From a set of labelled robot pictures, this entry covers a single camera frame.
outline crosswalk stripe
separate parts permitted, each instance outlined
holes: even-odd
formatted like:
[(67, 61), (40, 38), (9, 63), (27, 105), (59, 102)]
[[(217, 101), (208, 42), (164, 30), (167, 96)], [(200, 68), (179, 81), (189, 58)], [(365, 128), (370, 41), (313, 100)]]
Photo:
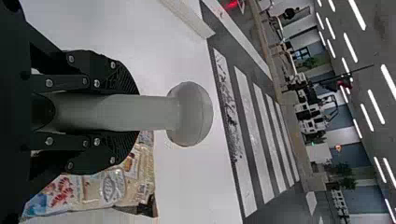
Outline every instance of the crosswalk stripe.
[(242, 198), (242, 205), (244, 207), (245, 217), (248, 217), (257, 211), (257, 203), (254, 195), (253, 184), (251, 182), (251, 175), (248, 169), (248, 158), (245, 151), (245, 145), (242, 138), (241, 126), (236, 111), (235, 98), (233, 96), (233, 87), (230, 80), (230, 74), (225, 57), (214, 49), (215, 59), (217, 64), (218, 76), (222, 88), (221, 97), (224, 102), (227, 102), (228, 107), (226, 113), (230, 116), (236, 124), (234, 126), (228, 125), (229, 134), (232, 138), (233, 150), (236, 162), (236, 177), (238, 179), (239, 189)]
[(239, 84), (239, 90), (243, 102), (245, 116), (247, 118), (247, 127), (249, 131), (251, 146), (253, 148), (254, 160), (256, 162), (257, 172), (259, 174), (260, 185), (262, 187), (262, 197), (264, 203), (268, 203), (274, 198), (274, 191), (271, 184), (270, 174), (268, 172), (267, 161), (262, 148), (259, 126), (254, 113), (253, 101), (251, 99), (247, 77), (235, 67), (235, 73)]
[(280, 169), (279, 157), (277, 156), (276, 153), (276, 146), (273, 138), (274, 136), (270, 125), (268, 112), (265, 107), (264, 98), (262, 97), (262, 90), (260, 90), (260, 88), (258, 87), (256, 88), (255, 86), (255, 92), (256, 92), (257, 102), (259, 104), (260, 114), (262, 116), (262, 125), (265, 131), (265, 139), (267, 140), (271, 161), (276, 176), (277, 187), (279, 188), (279, 192), (283, 192), (286, 190), (285, 180), (283, 178), (282, 170)]
[(268, 105), (269, 105), (269, 108), (270, 108), (271, 118), (272, 118), (272, 121), (274, 123), (276, 139), (277, 139), (277, 142), (279, 143), (280, 155), (282, 157), (283, 166), (285, 167), (286, 177), (289, 180), (289, 185), (293, 186), (294, 185), (294, 179), (293, 179), (293, 176), (291, 175), (291, 169), (290, 169), (290, 165), (289, 165), (289, 160), (288, 160), (288, 156), (286, 155), (285, 143), (283, 142), (283, 138), (282, 138), (282, 135), (280, 133), (279, 122), (278, 122), (278, 120), (276, 118), (276, 112), (275, 112), (275, 108), (274, 108), (274, 101), (268, 95), (267, 95), (267, 101), (268, 101)]
[(285, 138), (285, 142), (286, 142), (286, 148), (288, 149), (288, 152), (289, 152), (289, 158), (291, 160), (291, 167), (293, 168), (294, 177), (296, 178), (296, 181), (300, 181), (300, 176), (298, 175), (296, 160), (294, 159), (293, 152), (291, 151), (291, 144), (290, 144), (290, 140), (289, 140), (288, 130), (286, 129), (285, 120), (283, 119), (283, 115), (282, 115), (282, 110), (280, 109), (280, 106), (278, 103), (276, 103), (276, 110), (277, 110), (277, 114), (279, 115), (279, 118), (280, 118), (280, 126), (282, 127), (283, 137)]

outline ceiling light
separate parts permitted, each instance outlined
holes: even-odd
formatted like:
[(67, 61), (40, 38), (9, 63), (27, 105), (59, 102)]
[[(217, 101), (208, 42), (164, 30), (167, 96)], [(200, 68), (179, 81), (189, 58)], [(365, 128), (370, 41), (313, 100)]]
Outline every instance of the ceiling light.
[(363, 136), (361, 136), (361, 129), (359, 128), (358, 122), (353, 119), (353, 123), (355, 124), (356, 132), (358, 132), (359, 138), (362, 139)]
[(359, 11), (358, 6), (356, 5), (355, 0), (348, 0), (350, 6), (352, 7), (353, 13), (355, 13), (356, 19), (358, 20), (359, 25), (361, 26), (361, 29), (363, 31), (366, 30), (366, 22), (364, 21), (363, 16), (361, 15), (361, 12)]
[(329, 18), (326, 17), (326, 24), (329, 27), (330, 34), (332, 35), (332, 39), (335, 39), (334, 30), (332, 29), (332, 25), (330, 24)]
[(395, 176), (393, 175), (392, 169), (390, 169), (388, 159), (384, 158), (383, 160), (384, 160), (385, 166), (387, 167), (390, 179), (392, 180), (393, 187), (396, 188), (396, 179), (395, 179)]
[(323, 34), (319, 31), (320, 39), (322, 40), (323, 45), (326, 47), (326, 41), (324, 41)]
[(329, 4), (330, 4), (330, 7), (332, 8), (332, 11), (335, 12), (334, 2), (332, 0), (329, 0)]
[(384, 64), (381, 65), (381, 71), (382, 71), (382, 74), (384, 75), (385, 80), (388, 83), (390, 91), (393, 94), (393, 98), (395, 98), (395, 100), (396, 100), (396, 86), (395, 86), (395, 83), (393, 82), (392, 77), (390, 76), (388, 68)]
[(349, 67), (347, 66), (347, 62), (345, 58), (342, 58), (341, 61), (343, 62), (344, 68), (347, 72), (347, 74), (350, 76), (350, 71), (349, 71)]
[(347, 37), (347, 34), (344, 33), (344, 39), (346, 41), (346, 45), (349, 48), (350, 54), (352, 55), (353, 61), (355, 61), (355, 63), (358, 62), (358, 56), (356, 56), (355, 50), (352, 47), (352, 44), (349, 41), (349, 37)]
[(376, 99), (374, 98), (373, 92), (371, 90), (368, 90), (367, 92), (369, 93), (370, 100), (373, 103), (373, 106), (374, 106), (376, 114), (378, 115), (379, 121), (381, 122), (381, 124), (385, 124), (384, 116), (382, 116), (382, 112), (379, 109), (379, 106), (378, 106), (378, 103), (376, 102)]
[(330, 42), (329, 39), (327, 39), (327, 44), (329, 45), (330, 52), (332, 53), (332, 56), (333, 56), (334, 59), (335, 59), (334, 49), (332, 48), (332, 43)]
[(324, 30), (323, 21), (321, 20), (321, 18), (320, 18), (320, 15), (319, 15), (318, 13), (317, 13), (317, 18), (318, 18), (318, 21), (319, 21), (320, 27), (322, 28), (322, 30)]
[(343, 93), (344, 96), (344, 100), (346, 101), (346, 104), (349, 103), (348, 99), (347, 99), (347, 95), (346, 95), (346, 91), (344, 90), (343, 86), (340, 86), (340, 90)]
[(367, 124), (369, 125), (370, 131), (374, 132), (373, 123), (370, 120), (369, 114), (367, 113), (366, 106), (361, 104), (361, 111), (363, 111), (364, 117), (366, 118)]
[(390, 204), (389, 204), (388, 199), (385, 199), (385, 203), (387, 204), (387, 208), (389, 210), (390, 216), (392, 217), (393, 223), (396, 223), (396, 218), (395, 218), (395, 215), (393, 214), (392, 209), (390, 208)]
[(385, 178), (384, 172), (382, 171), (381, 164), (379, 164), (378, 158), (374, 157), (376, 168), (378, 168), (379, 174), (381, 175), (382, 181), (387, 183), (387, 179)]

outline screw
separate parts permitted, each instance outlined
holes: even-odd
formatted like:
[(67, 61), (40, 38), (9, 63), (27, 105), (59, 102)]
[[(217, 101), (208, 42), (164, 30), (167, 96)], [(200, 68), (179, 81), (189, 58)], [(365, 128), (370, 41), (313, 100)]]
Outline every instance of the screw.
[(46, 145), (47, 145), (47, 146), (52, 146), (52, 144), (53, 144), (53, 138), (48, 137), (48, 138), (46, 139)]
[(99, 87), (100, 87), (100, 81), (99, 81), (98, 79), (96, 79), (96, 80), (93, 82), (93, 86), (94, 86), (95, 88), (99, 88)]
[(82, 142), (82, 145), (83, 145), (84, 147), (87, 147), (88, 144), (89, 144), (89, 142), (88, 142), (87, 140), (85, 140), (85, 141)]
[(73, 55), (69, 55), (69, 57), (67, 57), (67, 59), (69, 60), (70, 63), (74, 62), (74, 56)]
[(100, 138), (93, 139), (93, 145), (98, 147), (100, 145)]
[(74, 167), (74, 164), (73, 164), (73, 162), (69, 162), (69, 163), (67, 163), (67, 170), (71, 170), (71, 169), (73, 169), (73, 167)]
[(115, 157), (111, 157), (110, 158), (110, 164), (114, 164), (116, 163), (116, 158)]
[(53, 87), (53, 81), (51, 79), (46, 80), (46, 87), (48, 87), (48, 88)]

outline black pole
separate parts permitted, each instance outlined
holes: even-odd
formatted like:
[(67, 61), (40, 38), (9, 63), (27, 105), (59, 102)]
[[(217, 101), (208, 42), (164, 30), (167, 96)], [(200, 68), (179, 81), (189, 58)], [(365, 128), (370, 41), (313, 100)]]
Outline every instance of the black pole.
[(333, 80), (333, 79), (339, 80), (338, 78), (340, 78), (340, 77), (341, 77), (341, 78), (345, 78), (345, 76), (347, 76), (347, 75), (351, 75), (351, 76), (352, 76), (353, 73), (356, 73), (356, 72), (359, 72), (359, 71), (361, 71), (361, 70), (364, 70), (364, 69), (367, 69), (367, 68), (371, 68), (371, 67), (374, 67), (374, 64), (370, 64), (370, 65), (364, 66), (364, 67), (362, 67), (362, 68), (358, 68), (358, 69), (353, 70), (353, 71), (351, 71), (351, 72), (349, 72), (349, 73), (341, 74), (340, 76), (324, 78), (324, 79), (322, 79), (322, 80), (313, 82), (312, 84), (322, 83), (322, 82), (325, 82), (325, 81), (331, 81), (331, 80)]

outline red light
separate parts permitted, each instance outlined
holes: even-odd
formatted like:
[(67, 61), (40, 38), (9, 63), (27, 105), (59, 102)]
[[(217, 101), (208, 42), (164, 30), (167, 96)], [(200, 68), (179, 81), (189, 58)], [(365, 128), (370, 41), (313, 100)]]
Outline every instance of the red light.
[(238, 6), (238, 1), (237, 0), (233, 0), (231, 3), (229, 3), (225, 8), (229, 9), (229, 8), (235, 8)]

